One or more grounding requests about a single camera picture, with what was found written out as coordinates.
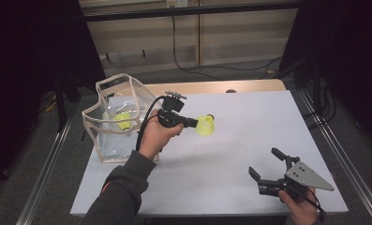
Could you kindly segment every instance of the person's hand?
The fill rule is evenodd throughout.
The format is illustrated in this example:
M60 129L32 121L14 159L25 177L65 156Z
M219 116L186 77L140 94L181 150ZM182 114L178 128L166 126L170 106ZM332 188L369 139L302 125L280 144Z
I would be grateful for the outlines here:
M315 203L317 201L314 197L315 189L313 187L309 189L311 191L306 192L306 197ZM317 220L317 208L314 205L305 200L295 202L284 190L279 190L278 195L290 209L290 216L295 225L311 225Z
M159 151L169 142L175 135L179 135L183 130L183 124L176 127L166 128L158 122L156 117L157 111L151 112L150 119L142 135L141 147L139 153L153 160Z

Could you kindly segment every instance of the yellow ball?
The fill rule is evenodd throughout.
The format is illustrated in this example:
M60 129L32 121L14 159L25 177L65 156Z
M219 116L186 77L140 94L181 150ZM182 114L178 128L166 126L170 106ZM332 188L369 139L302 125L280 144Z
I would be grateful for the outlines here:
M215 118L211 114L198 117L198 124L197 127L195 127L197 133L201 136L212 135L215 131L214 119Z
M130 112L122 112L122 113L119 113L119 114L117 114L113 117L113 120L124 120L124 119L130 119ZM116 125L119 128L121 128L122 130L130 128L130 122L129 121L117 123Z

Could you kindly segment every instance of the wall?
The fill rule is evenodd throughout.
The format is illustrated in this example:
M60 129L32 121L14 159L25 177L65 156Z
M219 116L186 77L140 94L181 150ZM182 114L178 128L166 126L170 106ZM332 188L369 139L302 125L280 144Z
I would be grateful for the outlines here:
M246 0L189 0L188 2L191 7L250 3L253 2ZM131 5L85 7L83 13L165 7L165 1L154 1ZM175 17L176 51L180 55L182 51L192 51L194 56L192 61L195 65L275 58L284 52L296 11L296 9L285 9L178 16ZM173 46L171 18L90 22L88 26L100 54L141 53L141 50L159 49L170 51ZM179 61L186 62L189 58L180 56Z

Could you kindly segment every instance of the black pole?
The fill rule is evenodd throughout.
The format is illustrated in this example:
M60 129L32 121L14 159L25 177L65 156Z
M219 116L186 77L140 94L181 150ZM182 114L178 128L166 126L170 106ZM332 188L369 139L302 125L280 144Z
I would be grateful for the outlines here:
M57 74L55 74L54 77L54 93L56 94L57 111L59 113L59 128L57 129L57 132L60 132L67 120L66 107L64 103L63 90L61 88L61 79Z
M314 7L316 4L332 3L334 0L321 1L289 1L289 2L273 2L273 3L255 3L242 5L225 5L212 7L178 7L178 8L160 8L138 11L126 12L110 12L110 13L93 13L82 17L60 17L47 18L41 21L66 21L66 22L101 22L101 21L118 21L128 19L142 19L155 17L172 17L172 16L187 16L187 15L201 15L201 14L216 14L216 13L230 13L230 12L244 12L244 11L263 11L263 10L279 10L292 9L301 6Z
M322 107L320 105L320 63L314 60L314 75L313 75L313 101L314 108L318 115L322 115Z

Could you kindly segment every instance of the dark background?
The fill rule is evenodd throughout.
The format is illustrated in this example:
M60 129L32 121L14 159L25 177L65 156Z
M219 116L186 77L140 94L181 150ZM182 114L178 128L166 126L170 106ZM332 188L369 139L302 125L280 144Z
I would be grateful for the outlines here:
M105 78L78 1L0 1L0 176L26 140L42 93L80 99L74 81Z
M307 61L296 69L296 85L305 86L318 63L320 76L372 135L372 0L301 7L280 69L302 58Z

